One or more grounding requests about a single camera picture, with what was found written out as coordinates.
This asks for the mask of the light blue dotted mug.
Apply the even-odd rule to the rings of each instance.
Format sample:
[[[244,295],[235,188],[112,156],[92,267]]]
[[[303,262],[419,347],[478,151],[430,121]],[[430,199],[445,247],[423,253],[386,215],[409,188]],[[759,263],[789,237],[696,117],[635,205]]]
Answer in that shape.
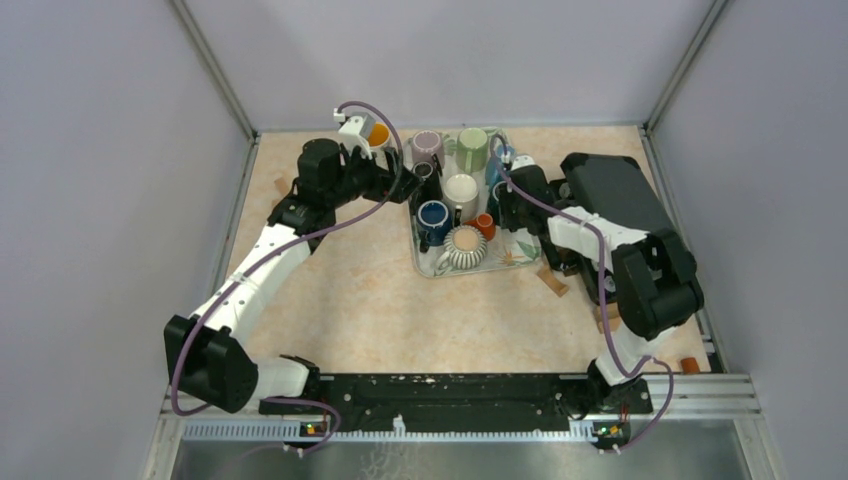
[[[506,174],[510,173],[511,163],[515,156],[516,150],[511,145],[504,147],[498,143],[494,147],[494,152],[488,159],[484,175],[485,183],[489,188],[503,180],[499,173],[500,170],[503,170]]]

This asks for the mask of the dark green mug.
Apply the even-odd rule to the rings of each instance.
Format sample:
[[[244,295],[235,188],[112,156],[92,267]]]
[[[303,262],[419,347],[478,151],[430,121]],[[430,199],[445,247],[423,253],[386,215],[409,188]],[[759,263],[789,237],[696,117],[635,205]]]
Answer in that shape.
[[[493,184],[489,192],[486,212],[493,218],[495,225],[501,224],[500,194],[506,187],[507,184],[500,181]]]

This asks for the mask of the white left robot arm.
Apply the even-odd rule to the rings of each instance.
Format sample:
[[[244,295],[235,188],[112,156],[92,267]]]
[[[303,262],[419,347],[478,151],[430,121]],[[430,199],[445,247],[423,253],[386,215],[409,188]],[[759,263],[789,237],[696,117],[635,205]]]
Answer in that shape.
[[[320,386],[309,379],[304,360],[283,356],[271,364],[253,361],[243,344],[263,311],[291,273],[330,233],[344,228],[337,210],[359,198],[376,207],[401,204],[423,181],[405,165],[400,150],[384,151],[381,166],[360,147],[329,138],[306,142],[298,174],[274,206],[249,254],[225,282],[191,315],[173,316],[164,328],[171,408],[181,416],[198,413],[179,404],[184,393],[204,408],[228,413],[251,399],[263,373],[283,379],[283,401],[297,413],[319,404]]]

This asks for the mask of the black octagonal mug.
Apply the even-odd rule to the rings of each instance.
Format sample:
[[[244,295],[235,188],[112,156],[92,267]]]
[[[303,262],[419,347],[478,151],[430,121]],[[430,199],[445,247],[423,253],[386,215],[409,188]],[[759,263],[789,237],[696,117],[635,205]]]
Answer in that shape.
[[[422,180],[421,186],[413,193],[409,202],[411,215],[417,213],[419,207],[430,200],[441,201],[441,170],[434,163],[421,161],[413,166],[413,173]]]

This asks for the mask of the navy blue mug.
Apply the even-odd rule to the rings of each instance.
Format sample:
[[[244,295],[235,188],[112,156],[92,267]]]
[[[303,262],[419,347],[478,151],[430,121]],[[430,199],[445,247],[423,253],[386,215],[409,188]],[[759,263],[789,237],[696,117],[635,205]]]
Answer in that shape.
[[[427,253],[431,247],[442,246],[453,226],[452,213],[440,200],[423,202],[416,210],[415,221],[420,253]]]

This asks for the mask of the lilac mug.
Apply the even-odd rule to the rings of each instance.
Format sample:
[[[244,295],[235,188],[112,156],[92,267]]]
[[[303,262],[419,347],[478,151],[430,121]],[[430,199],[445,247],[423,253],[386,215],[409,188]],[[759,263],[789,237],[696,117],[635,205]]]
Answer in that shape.
[[[410,147],[414,164],[421,162],[439,166],[444,164],[444,144],[439,132],[434,130],[416,132],[410,140]]]

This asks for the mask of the white ribbed mug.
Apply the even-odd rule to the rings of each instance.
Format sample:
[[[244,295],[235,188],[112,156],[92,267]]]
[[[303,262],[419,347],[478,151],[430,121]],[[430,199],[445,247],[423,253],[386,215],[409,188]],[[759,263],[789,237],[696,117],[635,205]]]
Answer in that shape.
[[[449,177],[442,190],[444,203],[452,213],[455,224],[462,224],[476,217],[479,187],[471,175],[461,173]]]

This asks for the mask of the grey striped mug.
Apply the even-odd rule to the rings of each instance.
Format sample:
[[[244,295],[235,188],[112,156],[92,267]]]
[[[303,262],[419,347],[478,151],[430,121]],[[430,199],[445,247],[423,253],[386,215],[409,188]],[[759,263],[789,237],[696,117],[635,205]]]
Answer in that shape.
[[[478,229],[468,225],[453,228],[445,238],[444,247],[435,264],[437,276],[448,271],[474,269],[488,254],[488,241]]]

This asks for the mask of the light green mug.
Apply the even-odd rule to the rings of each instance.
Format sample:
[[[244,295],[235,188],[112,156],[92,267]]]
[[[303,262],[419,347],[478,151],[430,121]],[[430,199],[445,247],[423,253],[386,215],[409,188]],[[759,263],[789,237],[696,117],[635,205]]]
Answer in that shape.
[[[460,171],[474,174],[485,168],[488,161],[489,136],[482,128],[469,127],[460,131],[456,140],[455,162]]]

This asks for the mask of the small orange cup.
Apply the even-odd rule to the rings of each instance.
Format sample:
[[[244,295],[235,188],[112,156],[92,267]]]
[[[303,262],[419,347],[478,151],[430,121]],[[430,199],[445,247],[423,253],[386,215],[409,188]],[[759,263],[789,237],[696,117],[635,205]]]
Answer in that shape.
[[[477,229],[487,242],[491,242],[497,233],[497,226],[494,218],[489,213],[482,213],[474,219],[467,222],[468,226]]]

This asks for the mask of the floral white serving tray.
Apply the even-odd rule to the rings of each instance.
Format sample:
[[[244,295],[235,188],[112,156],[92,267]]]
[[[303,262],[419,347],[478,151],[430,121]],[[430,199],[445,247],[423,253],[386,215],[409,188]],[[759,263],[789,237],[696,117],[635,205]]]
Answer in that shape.
[[[489,141],[492,137],[501,133],[502,131],[496,127],[491,128],[482,128],[486,131],[489,136]],[[446,133],[440,133],[442,136],[443,144],[444,144],[444,164],[442,166],[436,165],[441,170],[441,188],[445,181],[456,174],[464,173],[459,170],[455,159],[454,153],[456,150],[456,140],[457,136],[453,137]],[[404,161],[407,166],[411,168],[413,171],[414,163],[412,161],[410,140],[407,140],[406,146],[404,147]],[[489,196],[490,189],[485,183],[485,169],[478,171],[471,175],[478,183],[479,187],[479,203],[478,203],[478,212],[477,215],[482,213],[487,213],[487,200]],[[418,250],[418,240],[419,234],[417,232],[417,225],[415,221],[415,214],[410,215],[410,231],[411,231],[411,244],[412,244],[412,256],[413,263],[420,274],[427,278],[438,278],[438,277],[449,277],[456,276],[461,274],[470,274],[470,273],[480,273],[486,271],[494,271],[494,270],[503,270],[506,268],[519,267],[524,265],[529,265],[536,262],[538,259],[543,257],[543,249],[540,245],[540,242],[537,237],[528,233],[526,229],[521,229],[515,232],[511,232],[506,230],[500,225],[497,226],[497,233],[495,238],[488,242],[488,254],[484,258],[482,264],[474,269],[468,271],[448,271],[443,275],[437,276],[434,273],[436,260],[444,251],[444,243],[442,246],[431,247],[427,253],[420,253]],[[467,225],[467,222],[462,224],[455,224],[453,221],[453,226],[451,230],[460,225]]]

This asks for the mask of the light wooden block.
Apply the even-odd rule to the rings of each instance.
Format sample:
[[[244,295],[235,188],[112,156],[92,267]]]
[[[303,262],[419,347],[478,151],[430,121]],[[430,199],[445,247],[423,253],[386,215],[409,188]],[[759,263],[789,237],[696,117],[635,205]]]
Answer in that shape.
[[[542,266],[536,275],[558,297],[563,297],[570,290],[570,287],[560,281],[549,266]]]

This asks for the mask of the black poker chip case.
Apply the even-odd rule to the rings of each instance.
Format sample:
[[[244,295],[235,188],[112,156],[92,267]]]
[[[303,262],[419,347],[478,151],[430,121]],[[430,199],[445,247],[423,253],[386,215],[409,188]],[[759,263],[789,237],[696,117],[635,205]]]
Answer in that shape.
[[[634,158],[575,152],[560,168],[574,203],[588,212],[651,233],[679,232]]]

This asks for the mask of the tan wooden block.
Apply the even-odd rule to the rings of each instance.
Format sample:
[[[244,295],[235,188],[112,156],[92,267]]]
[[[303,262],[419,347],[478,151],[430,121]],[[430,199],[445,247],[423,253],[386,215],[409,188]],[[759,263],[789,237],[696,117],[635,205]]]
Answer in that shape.
[[[286,180],[284,177],[277,178],[274,181],[274,186],[276,188],[279,198],[283,198],[291,190],[291,182],[289,180]]]

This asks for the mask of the small orange cylinder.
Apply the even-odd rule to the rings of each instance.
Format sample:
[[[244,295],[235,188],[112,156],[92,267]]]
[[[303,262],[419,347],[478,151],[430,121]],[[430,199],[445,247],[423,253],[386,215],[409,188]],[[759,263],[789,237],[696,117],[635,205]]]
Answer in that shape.
[[[686,357],[680,360],[681,372],[684,375],[697,375],[701,373],[698,361],[694,357]]]

